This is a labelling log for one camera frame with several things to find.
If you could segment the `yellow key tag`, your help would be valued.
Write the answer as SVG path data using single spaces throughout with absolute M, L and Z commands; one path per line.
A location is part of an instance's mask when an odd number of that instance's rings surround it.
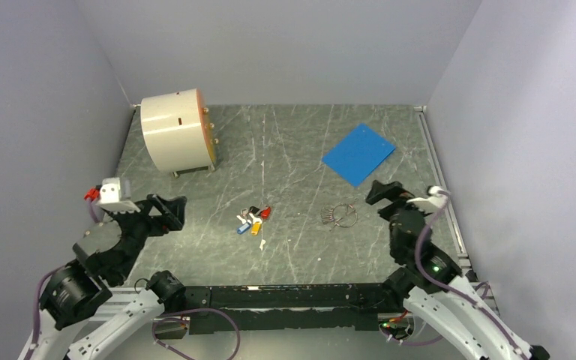
M 257 223 L 253 223 L 251 228 L 250 228 L 250 234 L 252 236 L 257 236 L 258 233 L 260 232 L 261 228 L 262 228 L 262 223 L 257 222 Z

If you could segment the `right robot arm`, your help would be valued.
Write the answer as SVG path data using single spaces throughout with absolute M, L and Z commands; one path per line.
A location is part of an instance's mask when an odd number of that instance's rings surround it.
M 400 266 L 383 284 L 383 304 L 391 311 L 410 311 L 466 359 L 549 359 L 543 346 L 512 331 L 462 268 L 432 243 L 432 226 L 450 199 L 440 186 L 419 197 L 398 181 L 373 181 L 365 201 L 390 202 L 378 214 L 388 221 L 389 253 Z

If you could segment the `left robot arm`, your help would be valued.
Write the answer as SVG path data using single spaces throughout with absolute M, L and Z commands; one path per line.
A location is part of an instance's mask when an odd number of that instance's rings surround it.
M 73 246 L 75 259 L 45 274 L 35 290 L 31 334 L 21 359 L 102 359 L 139 327 L 162 313 L 177 314 L 186 303 L 186 288 L 170 271 L 157 271 L 128 306 L 100 328 L 75 337 L 131 273 L 146 240 L 180 231 L 185 225 L 185 196 L 164 199 L 149 194 L 126 202 L 121 211 L 106 211 L 115 239 L 84 236 Z

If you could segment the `red key tag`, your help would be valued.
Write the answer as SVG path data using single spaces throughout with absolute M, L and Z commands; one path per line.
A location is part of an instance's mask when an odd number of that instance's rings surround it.
M 260 213 L 259 216 L 265 220 L 267 218 L 269 218 L 270 214 L 272 213 L 272 208 L 270 206 L 267 206 L 266 208 L 264 208 Z

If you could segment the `large metal keyring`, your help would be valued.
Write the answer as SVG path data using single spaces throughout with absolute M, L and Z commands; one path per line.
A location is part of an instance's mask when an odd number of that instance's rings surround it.
M 359 215 L 353 203 L 342 202 L 337 205 L 324 206 L 320 211 L 320 218 L 323 225 L 329 226 L 330 231 L 341 228 L 353 227 Z

